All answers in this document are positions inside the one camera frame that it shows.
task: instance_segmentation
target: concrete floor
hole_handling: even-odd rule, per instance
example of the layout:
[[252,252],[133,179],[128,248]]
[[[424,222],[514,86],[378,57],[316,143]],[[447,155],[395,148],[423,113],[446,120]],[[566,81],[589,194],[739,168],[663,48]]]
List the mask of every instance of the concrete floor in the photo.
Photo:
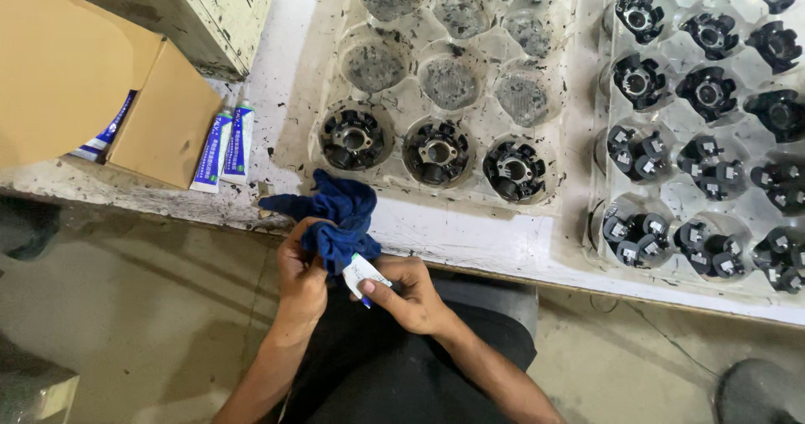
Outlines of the concrete floor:
[[[277,306],[276,243],[131,216],[68,213],[41,260],[0,259],[0,330],[80,375],[71,423],[205,422]],[[574,424],[710,423],[747,357],[805,375],[805,331],[540,289],[528,373]]]

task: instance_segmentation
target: glue tube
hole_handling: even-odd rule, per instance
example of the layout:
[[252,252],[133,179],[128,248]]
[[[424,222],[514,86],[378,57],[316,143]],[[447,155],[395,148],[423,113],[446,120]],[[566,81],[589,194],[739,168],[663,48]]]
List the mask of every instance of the glue tube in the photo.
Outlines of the glue tube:
[[190,184],[190,190],[218,192],[218,177],[224,169],[224,153],[232,130],[232,111],[224,108],[213,121],[209,129],[204,151],[201,152],[196,176]]
[[85,160],[94,161],[96,163],[104,164],[106,162],[106,151],[109,151],[109,146],[112,145],[117,132],[120,129],[120,124],[126,118],[126,113],[129,112],[132,100],[134,100],[136,90],[130,90],[126,96],[126,101],[123,102],[123,107],[117,112],[117,116],[109,123],[106,130],[89,140],[83,146],[70,152],[73,156],[78,156]]
[[226,150],[226,161],[221,179],[237,185],[246,185],[249,176],[249,152],[251,136],[254,130],[254,108],[247,99],[247,87],[244,99],[235,107],[235,118],[232,122],[232,139]]

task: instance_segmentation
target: blue cloth rag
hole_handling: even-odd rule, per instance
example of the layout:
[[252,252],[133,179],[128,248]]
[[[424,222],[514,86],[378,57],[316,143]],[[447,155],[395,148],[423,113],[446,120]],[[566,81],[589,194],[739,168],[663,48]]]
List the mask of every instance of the blue cloth rag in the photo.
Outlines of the blue cloth rag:
[[257,204],[296,221],[314,216],[336,223],[334,226],[319,221],[302,235],[302,248],[321,254],[330,276],[340,275],[352,262],[354,253],[367,260],[378,257],[380,244],[366,233],[377,205],[374,190],[361,182],[333,177],[322,169],[313,172],[313,179],[313,189],[319,191],[313,197],[279,194],[260,199]]

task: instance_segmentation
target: box flap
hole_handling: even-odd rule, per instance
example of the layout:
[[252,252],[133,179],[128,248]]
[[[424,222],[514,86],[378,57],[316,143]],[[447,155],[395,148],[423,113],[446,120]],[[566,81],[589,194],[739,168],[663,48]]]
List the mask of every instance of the box flap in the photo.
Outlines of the box flap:
[[83,0],[0,0],[0,167],[73,151],[114,119],[161,36]]
[[187,189],[220,107],[221,96],[165,40],[107,163]]

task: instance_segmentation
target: workbench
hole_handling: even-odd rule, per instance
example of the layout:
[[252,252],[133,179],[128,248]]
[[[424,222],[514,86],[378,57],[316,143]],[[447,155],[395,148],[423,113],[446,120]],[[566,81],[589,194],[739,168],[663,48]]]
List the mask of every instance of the workbench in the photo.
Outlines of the workbench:
[[[166,190],[126,173],[63,156],[0,171],[0,189],[32,198],[112,205],[174,219],[280,233],[282,215],[259,218],[256,197],[273,192],[309,193],[312,187],[307,139],[319,117],[322,76],[336,48],[336,16],[344,0],[273,0],[248,78],[256,110],[247,186],[221,182],[221,192]],[[568,83],[571,101],[561,190],[561,216],[532,217],[461,202],[439,201],[414,192],[378,190],[370,233],[384,252],[418,255],[447,269],[511,281],[532,281],[673,306],[805,325],[805,308],[766,298],[730,296],[626,268],[602,271],[590,265],[582,237],[588,219],[590,155],[595,133],[594,89],[600,65],[596,39],[602,0],[579,0],[575,38],[577,73]],[[210,80],[222,94],[240,85]]]

